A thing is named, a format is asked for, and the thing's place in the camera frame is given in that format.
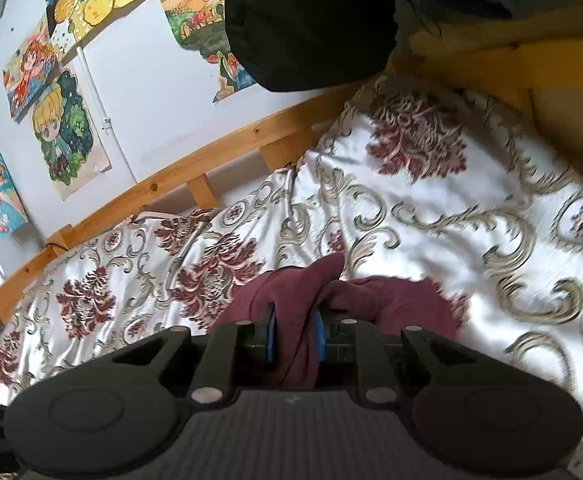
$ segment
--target white blanket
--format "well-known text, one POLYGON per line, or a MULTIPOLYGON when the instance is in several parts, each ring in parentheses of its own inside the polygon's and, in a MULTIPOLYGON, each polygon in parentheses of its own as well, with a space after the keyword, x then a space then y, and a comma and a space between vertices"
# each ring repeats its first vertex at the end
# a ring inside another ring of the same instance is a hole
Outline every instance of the white blanket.
POLYGON ((344 251, 343 279, 433 278, 461 342, 583 407, 583 174, 513 110, 463 97, 381 76, 243 200, 144 214, 60 257, 0 339, 0 402, 163 328, 202 333, 259 273, 344 251))

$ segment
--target ribbed gray surface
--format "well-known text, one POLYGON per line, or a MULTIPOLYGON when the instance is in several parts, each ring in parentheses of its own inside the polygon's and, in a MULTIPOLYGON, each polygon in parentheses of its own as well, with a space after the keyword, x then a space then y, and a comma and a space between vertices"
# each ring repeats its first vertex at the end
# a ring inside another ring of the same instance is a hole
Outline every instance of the ribbed gray surface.
MULTIPOLYGON (((26 475, 24 478, 41 478, 26 475)), ((243 392, 194 415, 167 452, 120 480, 470 480, 433 459, 398 416, 365 410, 344 392, 243 392)), ((535 477, 572 480, 564 470, 535 477)))

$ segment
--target white wall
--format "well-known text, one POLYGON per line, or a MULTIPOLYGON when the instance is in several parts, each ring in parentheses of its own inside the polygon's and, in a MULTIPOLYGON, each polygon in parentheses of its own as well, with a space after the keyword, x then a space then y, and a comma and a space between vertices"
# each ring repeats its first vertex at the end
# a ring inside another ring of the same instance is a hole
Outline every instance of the white wall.
MULTIPOLYGON (((2 86, 5 63, 43 13, 44 0, 7 0, 0 19, 0 151, 33 224, 0 240, 0 262, 8 274, 30 259, 44 238, 65 224, 81 221, 137 180, 211 140, 315 94, 272 94, 254 86, 213 104, 216 67, 176 43, 158 0, 140 0, 115 10, 84 45, 89 70, 116 133, 114 138, 101 130, 112 169, 63 202, 48 177, 30 117, 20 124, 10 118, 2 86)), ((100 127, 103 117, 88 93, 84 72, 74 61, 86 103, 100 127)), ((210 182, 228 203, 256 187, 267 173, 261 160, 249 156, 214 172, 210 182)), ((172 207, 178 208, 180 200, 180 210, 192 205, 188 193, 174 196, 172 207)))

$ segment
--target black object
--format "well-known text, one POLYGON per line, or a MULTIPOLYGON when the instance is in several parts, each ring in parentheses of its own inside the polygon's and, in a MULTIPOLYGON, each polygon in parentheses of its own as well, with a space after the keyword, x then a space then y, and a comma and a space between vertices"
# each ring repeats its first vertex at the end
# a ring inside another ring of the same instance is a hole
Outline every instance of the black object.
POLYGON ((381 72, 395 0, 226 0, 232 52, 272 91, 324 88, 381 72))
POLYGON ((280 391, 272 323, 270 306, 207 336, 174 327, 35 384, 0 406, 0 472, 571 478, 583 414, 557 386, 420 327, 382 336, 340 320, 317 335, 317 389, 280 391))

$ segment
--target dark fabric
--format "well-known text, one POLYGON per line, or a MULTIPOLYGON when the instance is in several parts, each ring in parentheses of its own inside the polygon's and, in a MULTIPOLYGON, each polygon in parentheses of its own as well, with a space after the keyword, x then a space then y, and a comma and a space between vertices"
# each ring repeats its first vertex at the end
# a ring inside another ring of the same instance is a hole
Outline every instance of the dark fabric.
POLYGON ((381 72, 395 0, 226 0, 232 52, 272 91, 324 88, 381 72))
POLYGON ((372 276, 344 282, 339 279, 345 259, 329 254, 309 267, 284 267, 266 272, 243 286, 217 320, 260 320, 273 302, 277 317, 276 385, 311 388, 318 376, 315 311, 329 311, 376 324, 385 334, 398 335, 406 325, 420 325, 456 339, 452 307, 431 280, 410 282, 372 276))

